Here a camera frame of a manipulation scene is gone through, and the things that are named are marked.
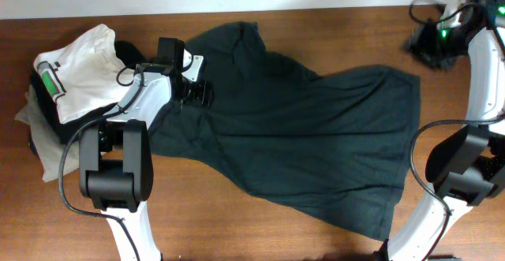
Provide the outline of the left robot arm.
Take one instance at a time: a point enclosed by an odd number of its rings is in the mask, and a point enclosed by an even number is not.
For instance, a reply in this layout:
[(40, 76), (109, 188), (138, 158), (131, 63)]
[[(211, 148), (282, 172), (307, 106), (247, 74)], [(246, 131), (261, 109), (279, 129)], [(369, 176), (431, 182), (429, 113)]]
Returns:
[(122, 260), (161, 260), (148, 217), (154, 182), (148, 130), (168, 103), (209, 106), (204, 57), (138, 64), (123, 98), (80, 132), (80, 191), (107, 220)]

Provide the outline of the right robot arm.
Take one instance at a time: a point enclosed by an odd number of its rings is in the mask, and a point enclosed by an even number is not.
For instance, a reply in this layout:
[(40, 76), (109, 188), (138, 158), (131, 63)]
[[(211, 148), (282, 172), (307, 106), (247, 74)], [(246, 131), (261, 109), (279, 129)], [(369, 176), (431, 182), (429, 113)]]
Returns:
[(450, 228), (504, 188), (504, 11), (472, 9), (427, 21), (408, 49), (446, 69), (467, 55), (471, 82), (460, 129), (436, 145), (425, 169), (425, 194), (408, 222), (374, 252), (374, 260), (427, 260)]

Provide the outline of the dark green t-shirt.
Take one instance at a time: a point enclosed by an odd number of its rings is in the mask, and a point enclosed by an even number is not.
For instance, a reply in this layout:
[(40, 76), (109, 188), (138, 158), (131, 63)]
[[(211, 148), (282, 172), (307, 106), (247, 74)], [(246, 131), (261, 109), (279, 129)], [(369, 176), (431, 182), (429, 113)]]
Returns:
[(385, 65), (320, 76), (269, 51), (249, 22), (186, 47), (204, 57), (215, 98), (208, 108), (166, 105), (149, 130), (153, 154), (197, 160), (251, 196), (389, 237), (420, 124), (418, 76)]

